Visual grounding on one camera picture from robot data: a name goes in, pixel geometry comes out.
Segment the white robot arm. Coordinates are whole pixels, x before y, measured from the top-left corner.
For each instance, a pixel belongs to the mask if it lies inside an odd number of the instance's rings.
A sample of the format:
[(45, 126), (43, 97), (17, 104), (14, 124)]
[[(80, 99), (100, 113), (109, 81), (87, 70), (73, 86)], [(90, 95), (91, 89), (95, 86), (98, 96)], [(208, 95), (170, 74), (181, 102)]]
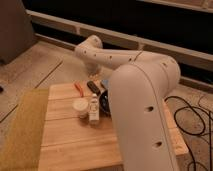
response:
[(163, 99), (179, 83), (180, 68), (168, 55), (110, 50), (92, 35), (75, 47), (92, 70), (111, 68), (108, 98), (125, 171), (179, 171)]

